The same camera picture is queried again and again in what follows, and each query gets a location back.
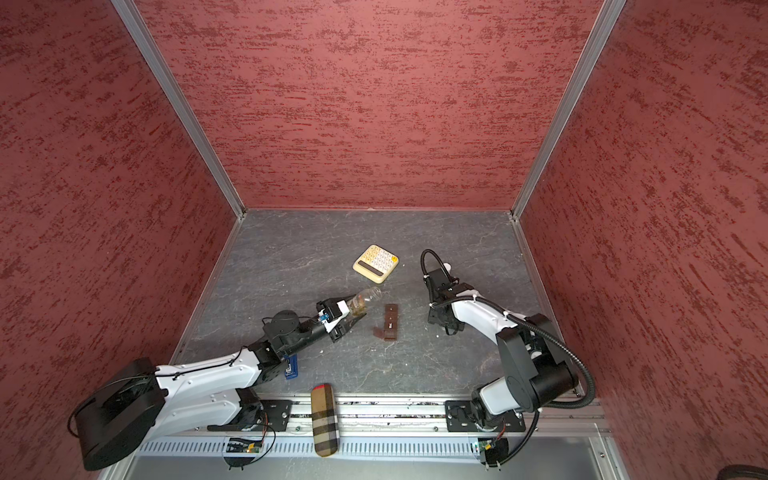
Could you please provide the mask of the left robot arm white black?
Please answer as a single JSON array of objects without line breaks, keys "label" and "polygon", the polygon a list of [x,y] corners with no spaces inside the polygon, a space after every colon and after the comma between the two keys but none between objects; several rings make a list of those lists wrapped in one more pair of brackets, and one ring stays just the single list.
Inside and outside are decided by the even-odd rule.
[{"label": "left robot arm white black", "polygon": [[242,430],[257,422],[256,386],[282,375],[291,356],[315,342],[340,340],[366,314],[351,298],[331,298],[304,318],[283,310],[263,325],[263,335],[237,352],[178,365],[132,361],[72,412],[67,427],[77,437],[83,466],[99,471],[143,443],[211,427]]}]

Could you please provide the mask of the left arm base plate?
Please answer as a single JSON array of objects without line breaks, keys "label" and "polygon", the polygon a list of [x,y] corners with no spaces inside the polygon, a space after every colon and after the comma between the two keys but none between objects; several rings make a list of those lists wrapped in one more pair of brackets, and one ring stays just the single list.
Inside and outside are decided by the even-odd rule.
[{"label": "left arm base plate", "polygon": [[270,429],[285,432],[291,416],[293,402],[290,400],[262,400],[249,404],[224,425],[209,425],[211,432],[266,432]]}]

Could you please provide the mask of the brown weekly pill organizer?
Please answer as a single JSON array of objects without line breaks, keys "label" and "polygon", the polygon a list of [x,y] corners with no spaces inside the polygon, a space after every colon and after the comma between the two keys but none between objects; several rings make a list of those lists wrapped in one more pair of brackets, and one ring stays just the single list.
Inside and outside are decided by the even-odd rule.
[{"label": "brown weekly pill organizer", "polygon": [[399,306],[386,304],[384,306],[384,322],[382,327],[373,329],[374,336],[384,341],[393,342],[398,337]]}]

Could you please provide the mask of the left corner aluminium profile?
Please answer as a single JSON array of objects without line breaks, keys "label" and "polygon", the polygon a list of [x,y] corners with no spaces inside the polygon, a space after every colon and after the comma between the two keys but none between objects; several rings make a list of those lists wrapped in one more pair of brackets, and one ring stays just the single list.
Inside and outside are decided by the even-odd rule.
[{"label": "left corner aluminium profile", "polygon": [[247,214],[247,208],[152,37],[136,3],[129,0],[112,0],[111,4],[213,176],[219,190],[233,210],[237,221],[242,222]]}]

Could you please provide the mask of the clear amber pill bottle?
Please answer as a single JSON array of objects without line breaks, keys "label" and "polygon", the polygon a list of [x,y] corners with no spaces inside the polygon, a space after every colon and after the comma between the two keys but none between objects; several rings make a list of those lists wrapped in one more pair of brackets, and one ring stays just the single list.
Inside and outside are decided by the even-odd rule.
[{"label": "clear amber pill bottle", "polygon": [[382,296],[382,291],[377,286],[361,290],[346,301],[350,315],[353,317],[365,315],[382,299]]}]

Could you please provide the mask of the yellow calculator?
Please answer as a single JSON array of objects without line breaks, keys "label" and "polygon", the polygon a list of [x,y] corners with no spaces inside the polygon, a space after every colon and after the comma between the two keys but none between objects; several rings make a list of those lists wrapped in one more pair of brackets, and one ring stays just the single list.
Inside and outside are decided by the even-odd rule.
[{"label": "yellow calculator", "polygon": [[384,248],[372,244],[353,263],[353,270],[368,280],[381,284],[399,265],[399,258]]}]

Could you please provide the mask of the plaid glasses case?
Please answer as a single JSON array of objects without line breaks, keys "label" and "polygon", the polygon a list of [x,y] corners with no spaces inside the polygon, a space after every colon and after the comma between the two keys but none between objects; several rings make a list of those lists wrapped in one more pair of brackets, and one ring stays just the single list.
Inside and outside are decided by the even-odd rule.
[{"label": "plaid glasses case", "polygon": [[315,453],[322,458],[334,455],[339,449],[340,434],[334,391],[328,383],[311,392],[311,420]]}]

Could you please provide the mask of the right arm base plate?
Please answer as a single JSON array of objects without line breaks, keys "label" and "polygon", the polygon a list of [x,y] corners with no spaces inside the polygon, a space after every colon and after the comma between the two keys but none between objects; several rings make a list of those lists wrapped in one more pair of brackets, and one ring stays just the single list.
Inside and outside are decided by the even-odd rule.
[{"label": "right arm base plate", "polygon": [[447,400],[444,402],[447,430],[451,433],[487,432],[522,433],[525,421],[513,411],[493,415],[479,400]]}]

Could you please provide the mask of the right corner aluminium profile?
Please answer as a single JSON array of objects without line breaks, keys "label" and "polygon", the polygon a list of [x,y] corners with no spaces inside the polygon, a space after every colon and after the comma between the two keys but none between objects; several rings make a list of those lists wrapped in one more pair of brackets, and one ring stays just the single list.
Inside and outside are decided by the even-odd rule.
[{"label": "right corner aluminium profile", "polygon": [[521,221],[535,188],[550,161],[625,5],[625,0],[605,0],[602,2],[595,22],[557,105],[550,126],[510,211],[513,223]]}]

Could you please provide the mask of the corner aluminium profile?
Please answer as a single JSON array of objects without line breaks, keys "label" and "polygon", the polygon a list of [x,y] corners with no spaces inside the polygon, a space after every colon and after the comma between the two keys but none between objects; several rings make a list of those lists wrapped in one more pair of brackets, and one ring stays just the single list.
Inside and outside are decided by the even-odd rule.
[{"label": "corner aluminium profile", "polygon": [[605,0],[602,2],[595,22],[557,105],[550,126],[510,211],[513,223],[521,221],[535,188],[550,161],[625,5],[625,0]]},{"label": "corner aluminium profile", "polygon": [[213,176],[219,190],[233,210],[237,221],[242,222],[247,214],[247,208],[152,37],[136,3],[129,0],[112,0],[111,4]]}]

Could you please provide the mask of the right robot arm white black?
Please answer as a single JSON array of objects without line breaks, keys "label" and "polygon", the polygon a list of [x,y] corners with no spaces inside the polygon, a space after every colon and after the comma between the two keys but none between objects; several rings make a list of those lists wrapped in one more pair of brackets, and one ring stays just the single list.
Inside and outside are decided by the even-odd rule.
[{"label": "right robot arm white black", "polygon": [[496,346],[503,375],[472,393],[474,421],[484,429],[507,413],[533,413],[577,387],[577,368],[550,320],[524,316],[486,299],[441,269],[423,275],[428,322],[454,335],[470,326]]}]

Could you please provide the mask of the aluminium front rail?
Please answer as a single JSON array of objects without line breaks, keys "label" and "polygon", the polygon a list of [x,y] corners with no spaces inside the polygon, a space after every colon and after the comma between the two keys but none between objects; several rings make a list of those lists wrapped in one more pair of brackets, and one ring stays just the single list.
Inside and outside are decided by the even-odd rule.
[{"label": "aluminium front rail", "polygon": [[[291,416],[285,432],[277,432],[273,450],[261,460],[313,458],[311,404],[307,394],[275,395],[266,400],[290,400]],[[522,433],[468,432],[447,430],[444,402],[460,397],[427,395],[337,395],[336,414],[340,444],[335,460],[431,461],[480,465],[479,442],[503,436],[511,446],[518,443],[534,414],[516,414],[525,421]],[[223,459],[228,439],[260,439],[262,432],[211,432],[205,428],[151,440],[136,452],[102,470],[102,479],[126,479],[142,457]],[[598,402],[582,410],[547,408],[525,449],[504,465],[520,468],[529,459],[541,466],[570,452],[585,454],[599,479],[628,476]]]}]

